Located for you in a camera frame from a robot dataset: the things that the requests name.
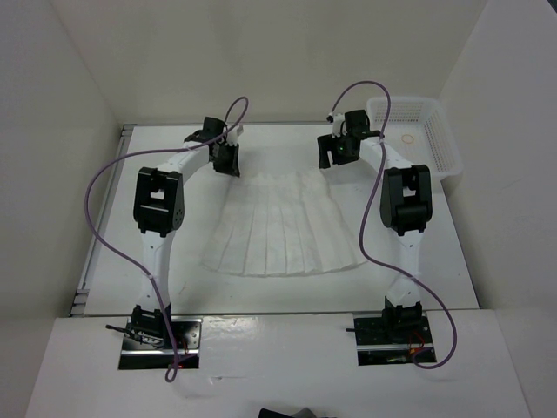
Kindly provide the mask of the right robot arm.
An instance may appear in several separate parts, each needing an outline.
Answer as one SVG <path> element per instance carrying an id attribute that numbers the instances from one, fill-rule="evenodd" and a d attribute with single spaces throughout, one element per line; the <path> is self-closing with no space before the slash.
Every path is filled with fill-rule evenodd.
<path id="1" fill-rule="evenodd" d="M 380 193 L 379 216 L 400 245 L 397 276 L 386 292 L 379 324 L 356 326 L 355 332 L 368 345 L 401 344 L 419 331 L 423 318 L 416 274 L 420 243 L 433 216 L 430 170 L 401 156 L 372 130 L 364 110 L 331 112 L 326 120 L 332 132 L 318 137 L 319 168 L 361 159 L 375 169 L 381 176 L 381 186 L 374 189 Z"/>

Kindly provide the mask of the white pleated skirt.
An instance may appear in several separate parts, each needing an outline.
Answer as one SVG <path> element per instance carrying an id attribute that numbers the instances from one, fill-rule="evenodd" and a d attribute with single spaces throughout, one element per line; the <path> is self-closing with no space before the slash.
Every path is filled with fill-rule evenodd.
<path id="1" fill-rule="evenodd" d="M 309 276 L 364 263 L 322 172 L 234 179 L 202 265 L 242 277 Z"/>

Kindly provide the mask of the white plastic basket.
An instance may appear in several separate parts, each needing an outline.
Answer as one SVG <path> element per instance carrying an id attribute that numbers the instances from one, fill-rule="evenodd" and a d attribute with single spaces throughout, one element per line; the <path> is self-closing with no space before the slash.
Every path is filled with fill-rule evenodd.
<path id="1" fill-rule="evenodd" d="M 386 143 L 414 164 L 427 165 L 433 177 L 443 180 L 459 176 L 463 170 L 453 132 L 440 102 L 433 98 L 370 98 L 366 111 L 372 128 L 386 125 Z M 405 144 L 401 136 L 415 140 Z"/>

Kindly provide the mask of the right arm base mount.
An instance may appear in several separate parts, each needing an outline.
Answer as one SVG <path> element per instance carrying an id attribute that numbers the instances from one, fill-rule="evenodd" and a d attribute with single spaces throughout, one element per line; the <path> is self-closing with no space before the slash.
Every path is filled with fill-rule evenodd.
<path id="1" fill-rule="evenodd" d="M 428 318 L 418 325 L 388 330 L 379 315 L 355 315 L 346 332 L 355 339 L 359 366 L 412 364 L 413 356 L 426 365 L 437 361 Z"/>

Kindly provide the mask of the aluminium table edge rail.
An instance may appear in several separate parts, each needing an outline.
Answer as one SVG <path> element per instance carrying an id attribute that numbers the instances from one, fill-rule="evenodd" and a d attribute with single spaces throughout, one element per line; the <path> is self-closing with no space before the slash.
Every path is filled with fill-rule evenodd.
<path id="1" fill-rule="evenodd" d="M 77 289 L 72 297 L 68 316 L 70 318 L 83 318 L 85 316 L 85 308 L 91 291 L 94 273 L 97 267 L 97 260 L 99 257 L 100 249 L 103 243 L 98 239 L 106 227 L 106 213 L 111 211 L 111 206 L 114 200 L 114 185 L 119 181 L 122 168 L 116 159 L 126 154 L 130 146 L 131 137 L 136 124 L 124 124 L 121 127 L 120 135 L 117 142 L 117 150 L 115 155 L 107 162 L 101 164 L 99 168 L 94 171 L 91 179 L 89 180 L 84 195 L 84 215 L 88 228 L 91 230 L 91 242 L 86 254 L 84 266 L 81 272 Z M 98 181 L 106 176 L 106 184 L 101 187 L 102 200 L 97 209 L 97 215 L 92 217 L 91 201 L 90 198 L 94 193 L 94 188 L 98 185 Z"/>

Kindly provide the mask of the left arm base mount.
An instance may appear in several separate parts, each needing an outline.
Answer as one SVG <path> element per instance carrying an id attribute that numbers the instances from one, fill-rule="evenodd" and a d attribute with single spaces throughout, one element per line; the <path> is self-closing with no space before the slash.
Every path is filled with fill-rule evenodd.
<path id="1" fill-rule="evenodd" d="M 178 350 L 178 369 L 198 369 L 202 336 L 201 318 L 173 316 L 171 328 Z M 168 340 L 145 333 L 133 333 L 131 320 L 124 327 L 106 325 L 113 334 L 122 336 L 119 370 L 163 370 L 173 363 L 174 350 Z"/>

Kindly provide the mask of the rubber band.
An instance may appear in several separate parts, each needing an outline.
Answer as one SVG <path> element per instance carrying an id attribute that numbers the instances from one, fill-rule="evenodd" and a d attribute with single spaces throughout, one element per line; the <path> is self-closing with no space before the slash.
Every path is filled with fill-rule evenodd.
<path id="1" fill-rule="evenodd" d="M 415 140 L 414 136 L 410 135 L 410 134 L 404 134 L 401 136 L 401 140 L 405 143 L 405 144 L 412 144 Z"/>

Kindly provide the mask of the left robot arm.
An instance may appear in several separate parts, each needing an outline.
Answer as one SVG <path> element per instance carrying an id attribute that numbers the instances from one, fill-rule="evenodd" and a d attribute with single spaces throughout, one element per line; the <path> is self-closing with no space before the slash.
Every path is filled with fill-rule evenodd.
<path id="1" fill-rule="evenodd" d="M 128 333 L 152 347 L 171 345 L 171 298 L 169 271 L 171 247 L 185 219 L 185 183 L 211 164 L 218 173 L 237 177 L 242 125 L 228 125 L 207 117 L 201 129 L 189 135 L 179 152 L 156 167 L 139 170 L 133 206 L 143 244 L 142 266 L 150 290 L 141 293 L 131 314 Z"/>

